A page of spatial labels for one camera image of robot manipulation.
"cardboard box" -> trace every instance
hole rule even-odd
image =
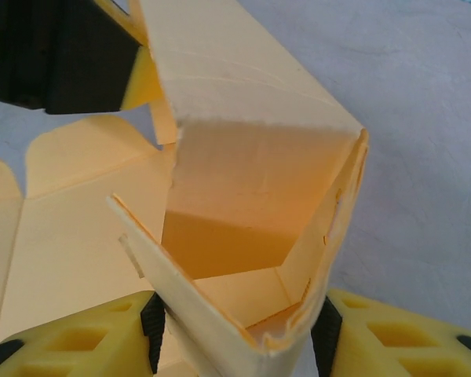
[[[140,14],[167,145],[95,115],[33,141],[24,197],[0,163],[0,340],[152,284],[179,341],[166,332],[159,370],[183,358],[202,376],[287,375],[367,132],[236,1],[145,1]]]

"yellow foam piece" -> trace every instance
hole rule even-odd
[[[342,315],[333,377],[469,377],[471,351],[456,337],[471,331],[331,289]]]
[[[0,377],[151,376],[140,313],[152,293],[138,292],[6,339],[25,344],[0,365]],[[174,360],[174,340],[164,341],[157,376],[195,377]]]

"white table surface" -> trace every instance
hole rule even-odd
[[[471,5],[241,2],[371,135],[331,285],[471,329]],[[124,117],[153,138],[146,108]],[[0,159],[24,187],[30,141],[79,118],[0,104]]]

